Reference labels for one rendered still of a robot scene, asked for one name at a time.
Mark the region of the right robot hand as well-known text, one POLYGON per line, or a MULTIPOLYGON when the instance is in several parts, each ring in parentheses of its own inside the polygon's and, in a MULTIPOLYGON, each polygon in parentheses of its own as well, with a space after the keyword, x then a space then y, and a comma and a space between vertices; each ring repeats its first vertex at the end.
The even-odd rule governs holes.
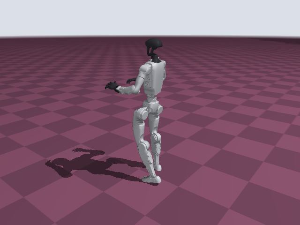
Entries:
POLYGON ((131 81, 136 81, 136 78, 128 79, 128 80, 127 80, 127 84, 128 84, 128 83, 130 84, 131 81))

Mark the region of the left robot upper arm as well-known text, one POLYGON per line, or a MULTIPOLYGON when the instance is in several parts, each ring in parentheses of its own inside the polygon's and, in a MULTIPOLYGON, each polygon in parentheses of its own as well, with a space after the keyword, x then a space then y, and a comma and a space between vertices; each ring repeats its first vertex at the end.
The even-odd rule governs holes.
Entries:
POLYGON ((141 67, 139 68, 139 74, 136 78, 135 85, 134 85, 135 90, 131 93, 133 93, 134 95, 139 94, 140 88, 141 88, 146 76, 148 76, 150 74, 150 71, 151 71, 150 64, 141 65, 141 67))

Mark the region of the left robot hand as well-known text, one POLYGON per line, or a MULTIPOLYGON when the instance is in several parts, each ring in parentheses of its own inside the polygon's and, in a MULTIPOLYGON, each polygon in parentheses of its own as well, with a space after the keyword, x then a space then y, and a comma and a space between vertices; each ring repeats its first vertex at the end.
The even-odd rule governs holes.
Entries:
POLYGON ((116 90, 116 88, 117 88, 118 86, 119 86, 119 85, 116 84, 116 82, 110 82, 110 83, 108 83, 108 84, 105 86, 105 89, 106 89, 106 88, 109 88, 109 89, 114 90, 115 92, 119 93, 119 91, 116 90))

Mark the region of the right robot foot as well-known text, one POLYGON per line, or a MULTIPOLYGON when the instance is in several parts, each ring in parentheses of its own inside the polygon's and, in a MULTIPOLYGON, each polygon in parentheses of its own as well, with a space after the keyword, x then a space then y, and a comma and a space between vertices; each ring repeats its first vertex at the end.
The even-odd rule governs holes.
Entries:
POLYGON ((154 169, 157 170, 157 171, 161 171, 161 170, 162 170, 161 165, 158 165, 158 163, 157 163, 157 165, 155 165, 155 164, 153 163, 153 167, 154 167, 154 169))

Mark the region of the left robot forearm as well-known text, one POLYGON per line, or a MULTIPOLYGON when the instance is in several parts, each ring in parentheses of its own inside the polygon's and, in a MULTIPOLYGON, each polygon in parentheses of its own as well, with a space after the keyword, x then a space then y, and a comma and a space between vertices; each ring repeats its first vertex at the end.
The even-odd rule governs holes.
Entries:
POLYGON ((116 90, 119 91, 120 94, 127 94, 127 95, 130 95, 132 94, 131 92, 133 92, 135 90, 135 86, 132 85, 132 86, 129 86, 129 87, 121 87, 121 86, 118 86, 116 88, 116 90))

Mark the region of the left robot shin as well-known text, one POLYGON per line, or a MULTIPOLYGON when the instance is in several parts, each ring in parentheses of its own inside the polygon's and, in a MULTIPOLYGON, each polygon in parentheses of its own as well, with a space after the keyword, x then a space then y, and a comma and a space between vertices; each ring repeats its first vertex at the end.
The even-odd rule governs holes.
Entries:
POLYGON ((144 143, 140 143, 137 146, 137 149, 143 164, 146 166, 146 169, 150 174, 150 178, 154 178, 156 174, 153 167, 153 159, 152 159, 151 151, 146 149, 146 145, 144 143))

